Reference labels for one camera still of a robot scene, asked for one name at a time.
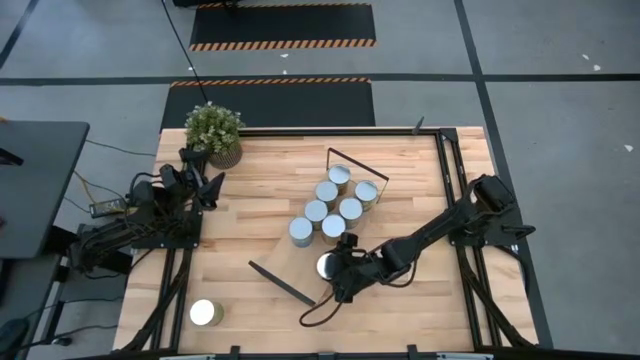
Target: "potted plant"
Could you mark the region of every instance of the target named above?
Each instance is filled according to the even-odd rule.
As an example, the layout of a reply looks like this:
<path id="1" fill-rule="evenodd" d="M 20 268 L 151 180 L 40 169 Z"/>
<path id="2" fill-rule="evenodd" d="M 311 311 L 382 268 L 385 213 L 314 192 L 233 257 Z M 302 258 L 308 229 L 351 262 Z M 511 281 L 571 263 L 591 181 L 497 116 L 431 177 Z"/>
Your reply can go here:
<path id="1" fill-rule="evenodd" d="M 240 113 L 209 101 L 187 114 L 187 144 L 194 150 L 210 153 L 209 163 L 218 169 L 229 169 L 242 158 L 238 130 L 244 127 Z"/>

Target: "hazard stripe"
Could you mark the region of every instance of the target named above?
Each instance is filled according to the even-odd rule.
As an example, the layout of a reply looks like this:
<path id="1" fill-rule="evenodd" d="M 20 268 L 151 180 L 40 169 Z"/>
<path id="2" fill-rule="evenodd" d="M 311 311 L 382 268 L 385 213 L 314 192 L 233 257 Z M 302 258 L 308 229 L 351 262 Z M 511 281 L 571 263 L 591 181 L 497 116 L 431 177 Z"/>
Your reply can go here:
<path id="1" fill-rule="evenodd" d="M 239 8 L 276 8 L 276 7 L 305 7 L 305 6 L 371 6 L 367 3 L 311 3 L 311 4 L 255 4 L 255 5 L 237 5 Z M 210 9 L 222 7 L 221 3 L 202 4 L 198 9 Z"/>
<path id="2" fill-rule="evenodd" d="M 272 50 L 272 49 L 312 49 L 312 48 L 346 48 L 373 47 L 374 39 L 328 39 L 328 40 L 279 40 L 279 41 L 247 41 L 228 43 L 200 43 L 189 46 L 191 51 L 227 51 L 227 50 Z"/>
<path id="3" fill-rule="evenodd" d="M 305 84 L 305 83 L 347 83 L 347 82 L 368 82 L 369 78 L 276 78 L 276 79 L 228 79 L 228 80 L 208 80 L 208 81 L 174 81 L 169 87 L 176 86 L 216 86 L 216 85 L 259 85 L 259 84 Z"/>

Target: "gray floor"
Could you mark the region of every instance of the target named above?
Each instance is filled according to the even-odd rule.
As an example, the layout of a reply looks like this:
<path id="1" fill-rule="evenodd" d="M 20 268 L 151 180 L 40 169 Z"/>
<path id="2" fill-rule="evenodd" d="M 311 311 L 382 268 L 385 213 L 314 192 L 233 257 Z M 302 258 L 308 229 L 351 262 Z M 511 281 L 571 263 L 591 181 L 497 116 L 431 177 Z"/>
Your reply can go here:
<path id="1" fill-rule="evenodd" d="M 27 2 L 0 2 L 0 48 Z M 370 3 L 379 42 L 374 49 L 194 53 L 192 58 L 202 75 L 471 73 L 453 0 Z M 640 72 L 637 1 L 464 4 L 485 74 Z M 169 8 L 187 40 L 194 10 Z M 0 80 L 189 74 L 159 0 L 40 0 L 0 69 Z M 555 346 L 640 354 L 635 261 L 640 224 L 634 217 L 640 205 L 640 83 L 487 86 L 523 216 L 538 228 L 529 242 Z M 87 121 L 90 139 L 153 152 L 167 91 L 167 85 L 0 86 L 0 115 Z M 413 125 L 420 116 L 425 125 L 485 124 L 472 82 L 375 81 L 372 91 L 381 126 Z M 152 161 L 86 144 L 77 170 L 124 193 L 131 176 L 150 170 Z M 99 190 L 95 194 L 111 198 Z M 88 206 L 76 180 L 67 196 Z M 89 221 L 68 203 L 56 219 L 70 229 Z M 123 279 L 89 286 L 75 279 L 65 296 L 116 297 L 123 287 Z M 65 311 L 60 331 L 115 324 L 119 308 L 117 302 L 75 304 Z M 79 334 L 71 347 L 34 349 L 31 358 L 106 353 L 113 336 L 114 331 Z"/>

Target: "wooden tabletop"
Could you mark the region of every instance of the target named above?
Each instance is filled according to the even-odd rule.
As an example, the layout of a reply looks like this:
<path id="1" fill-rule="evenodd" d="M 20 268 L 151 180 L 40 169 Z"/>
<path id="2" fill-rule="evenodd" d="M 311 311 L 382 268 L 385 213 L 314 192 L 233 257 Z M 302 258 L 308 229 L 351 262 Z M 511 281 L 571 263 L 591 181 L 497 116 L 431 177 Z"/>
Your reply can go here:
<path id="1" fill-rule="evenodd" d="M 467 178 L 493 174 L 483 129 L 458 128 L 458 135 Z M 184 130 L 164 130 L 156 171 L 165 163 L 181 166 L 178 150 L 184 145 Z M 374 285 L 357 295 L 353 304 L 344 305 L 331 321 L 311 329 L 298 324 L 309 306 L 248 265 L 271 259 L 278 245 L 288 240 L 289 222 L 302 215 L 315 185 L 326 178 L 329 147 L 390 178 L 380 203 L 356 228 L 360 247 L 372 248 L 428 222 L 447 205 L 433 137 L 251 137 L 243 138 L 242 146 L 243 159 L 227 171 L 218 209 L 205 213 L 203 219 L 202 239 L 190 272 L 180 353 L 228 353 L 232 345 L 241 346 L 244 353 L 405 352 L 408 344 L 416 344 L 419 351 L 472 349 L 455 250 L 445 239 L 422 253 L 411 286 Z M 446 149 L 453 172 L 451 148 Z M 370 177 L 351 169 L 356 179 Z M 207 166 L 206 173 L 212 178 L 218 170 Z M 311 248 L 323 246 L 316 238 Z M 298 283 L 312 284 L 313 291 L 322 286 L 320 293 L 329 295 L 326 283 L 313 274 L 315 261 L 305 255 L 310 248 L 297 250 L 291 257 L 304 261 L 278 271 Z M 535 342 L 518 263 L 493 248 L 483 251 L 495 302 L 521 334 Z M 129 276 L 114 348 L 128 343 L 155 307 L 164 258 L 164 251 L 154 251 Z M 277 263 L 291 264 L 288 260 Z M 220 324 L 198 327 L 189 321 L 189 307 L 199 299 L 224 306 Z M 476 302 L 488 344 L 484 311 Z M 321 319 L 334 306 L 331 300 L 307 321 Z M 163 345 L 168 344 L 173 309 L 167 314 Z"/>

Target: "floor mat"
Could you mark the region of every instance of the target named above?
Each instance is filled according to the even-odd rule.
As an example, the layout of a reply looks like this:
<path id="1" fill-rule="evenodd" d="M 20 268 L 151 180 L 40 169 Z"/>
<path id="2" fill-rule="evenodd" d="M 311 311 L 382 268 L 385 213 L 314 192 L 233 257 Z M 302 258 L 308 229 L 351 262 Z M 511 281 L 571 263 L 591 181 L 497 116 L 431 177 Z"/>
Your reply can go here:
<path id="1" fill-rule="evenodd" d="M 192 51 L 371 47 L 369 4 L 241 5 L 234 16 L 221 4 L 201 5 Z"/>
<path id="2" fill-rule="evenodd" d="M 367 78 L 273 78 L 202 81 L 214 104 L 242 113 L 248 127 L 375 126 Z M 169 89 L 162 128 L 184 128 L 204 98 L 197 81 Z"/>

